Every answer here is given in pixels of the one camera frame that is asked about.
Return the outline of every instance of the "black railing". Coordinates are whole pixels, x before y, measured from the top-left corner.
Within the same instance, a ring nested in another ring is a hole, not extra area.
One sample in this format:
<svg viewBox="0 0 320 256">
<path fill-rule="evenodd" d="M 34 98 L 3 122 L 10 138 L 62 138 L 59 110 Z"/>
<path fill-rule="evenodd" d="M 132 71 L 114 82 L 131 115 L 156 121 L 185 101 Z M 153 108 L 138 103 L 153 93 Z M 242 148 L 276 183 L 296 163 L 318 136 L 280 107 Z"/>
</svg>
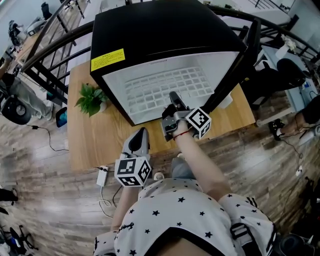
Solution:
<svg viewBox="0 0 320 256">
<path fill-rule="evenodd" d="M 295 34 L 291 33 L 289 30 L 293 27 L 295 22 L 297 22 L 298 17 L 294 17 L 290 22 L 276 25 L 266 19 L 259 18 L 257 16 L 254 16 L 252 14 L 248 14 L 245 12 L 241 11 L 236 11 L 232 9 L 227 9 L 227 8 L 221 8 L 217 6 L 210 6 L 208 5 L 208 8 L 210 8 L 215 14 L 220 15 L 220 16 L 229 16 L 229 17 L 234 17 L 246 21 L 253 22 L 254 20 L 257 20 L 257 22 L 260 24 L 260 26 L 264 26 L 265 28 L 261 29 L 261 38 L 267 37 L 271 38 L 272 41 L 268 43 L 260 43 L 261 45 L 267 45 L 271 46 L 274 48 L 279 48 L 281 47 L 284 43 L 282 42 L 280 36 L 285 35 L 288 36 L 297 42 L 301 43 L 304 45 L 304 48 L 298 47 L 298 49 L 301 50 L 299 53 L 300 56 L 303 56 L 304 58 L 311 59 L 313 62 L 316 62 L 317 60 L 320 59 L 320 53 L 314 49 L 311 45 L 309 45 L 307 42 L 296 36 Z M 22 67 L 21 72 L 26 73 L 28 76 L 30 76 L 34 81 L 36 81 L 40 86 L 45 88 L 48 92 L 53 94 L 54 97 L 58 98 L 64 103 L 67 103 L 67 99 L 64 97 L 64 93 L 68 93 L 68 85 L 64 85 L 61 80 L 67 77 L 70 72 L 66 72 L 62 75 L 59 76 L 54 76 L 51 72 L 55 69 L 59 69 L 62 65 L 68 64 L 68 62 L 84 53 L 87 53 L 91 50 L 91 47 L 87 47 L 85 49 L 80 50 L 79 52 L 76 52 L 72 55 L 69 55 L 65 58 L 61 58 L 61 60 L 52 65 L 49 68 L 45 68 L 42 65 L 42 60 L 49 56 L 50 54 L 56 52 L 60 48 L 64 48 L 67 44 L 71 44 L 74 42 L 76 39 L 87 35 L 93 31 L 94 27 L 94 21 L 89 22 L 87 24 L 84 24 L 82 26 L 79 26 L 72 31 L 69 31 L 68 33 L 64 34 L 61 36 L 59 39 L 53 41 L 50 45 L 46 46 L 45 48 L 41 49 L 39 52 L 36 54 L 30 56 L 28 58 L 28 61 L 25 63 L 25 65 Z M 230 27 L 234 31 L 240 32 L 238 35 L 241 39 L 244 39 L 249 31 L 249 28 L 244 26 L 242 28 L 240 27 Z M 46 77 L 47 80 L 50 81 L 50 83 L 46 82 L 43 80 L 39 75 L 33 71 L 33 68 L 37 69 L 43 76 Z"/>
</svg>

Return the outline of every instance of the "potted plant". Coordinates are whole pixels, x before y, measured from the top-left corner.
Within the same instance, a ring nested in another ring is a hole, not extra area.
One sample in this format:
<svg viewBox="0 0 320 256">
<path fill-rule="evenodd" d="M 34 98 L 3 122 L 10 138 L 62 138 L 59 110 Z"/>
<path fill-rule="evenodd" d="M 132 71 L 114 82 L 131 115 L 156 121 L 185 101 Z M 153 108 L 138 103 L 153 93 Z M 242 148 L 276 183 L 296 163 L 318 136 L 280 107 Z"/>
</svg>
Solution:
<svg viewBox="0 0 320 256">
<path fill-rule="evenodd" d="M 99 87 L 82 84 L 79 93 L 83 96 L 78 99 L 75 106 L 80 106 L 82 113 L 89 113 L 89 117 L 107 108 L 107 96 Z"/>
</svg>

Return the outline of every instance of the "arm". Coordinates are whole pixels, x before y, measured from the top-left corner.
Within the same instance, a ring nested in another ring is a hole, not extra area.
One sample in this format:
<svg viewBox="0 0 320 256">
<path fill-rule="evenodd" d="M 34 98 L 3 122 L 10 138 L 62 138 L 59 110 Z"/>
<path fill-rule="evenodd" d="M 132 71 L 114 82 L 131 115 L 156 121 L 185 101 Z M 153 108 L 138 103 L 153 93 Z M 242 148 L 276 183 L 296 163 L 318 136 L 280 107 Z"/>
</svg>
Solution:
<svg viewBox="0 0 320 256">
<path fill-rule="evenodd" d="M 180 121 L 178 129 L 173 136 L 188 130 L 187 123 Z M 228 180 L 219 167 L 201 150 L 190 133 L 185 133 L 175 138 L 185 161 L 190 166 L 196 180 L 203 191 L 218 201 L 221 197 L 231 193 Z"/>
<path fill-rule="evenodd" d="M 4 73 L 6 72 L 7 68 L 10 66 L 11 60 L 9 58 L 6 58 L 4 60 L 4 63 L 0 67 L 0 79 L 2 79 Z"/>
<path fill-rule="evenodd" d="M 138 201 L 138 193 L 139 187 L 123 187 L 120 201 L 113 215 L 111 231 L 120 228 L 127 211 Z"/>
</svg>

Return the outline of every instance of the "wooden floor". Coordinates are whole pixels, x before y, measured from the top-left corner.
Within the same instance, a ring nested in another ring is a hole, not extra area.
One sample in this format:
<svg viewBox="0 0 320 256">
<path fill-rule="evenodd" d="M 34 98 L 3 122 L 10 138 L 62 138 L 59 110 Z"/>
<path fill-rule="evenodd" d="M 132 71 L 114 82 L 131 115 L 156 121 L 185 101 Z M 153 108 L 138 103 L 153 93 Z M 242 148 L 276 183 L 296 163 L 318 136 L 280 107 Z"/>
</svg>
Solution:
<svg viewBox="0 0 320 256">
<path fill-rule="evenodd" d="M 35 120 L 33 125 L 48 128 L 55 149 L 68 147 L 67 127 L 57 128 L 54 121 Z M 314 139 L 298 151 L 304 175 L 318 180 L 320 176 L 320 142 Z M 304 177 L 295 176 L 298 156 L 284 142 L 277 142 L 268 127 L 254 125 L 225 134 L 201 144 L 202 149 L 221 167 L 234 192 L 256 198 L 260 208 L 286 232 L 301 215 L 299 194 Z M 95 169 L 72 173 L 67 151 L 54 152 L 49 147 L 46 130 L 32 130 L 0 116 L 0 181 L 17 182 L 19 201 L 5 207 L 9 216 L 1 215 L 1 225 L 18 229 L 24 225 L 32 233 L 39 256 L 91 255 L 96 235 L 109 231 L 111 220 L 100 211 L 100 188 Z M 151 156 L 154 171 L 168 173 L 177 150 Z M 284 205 L 288 200 L 285 212 Z M 119 184 L 110 176 L 104 197 L 112 200 Z M 105 211 L 113 214 L 115 207 Z"/>
</svg>

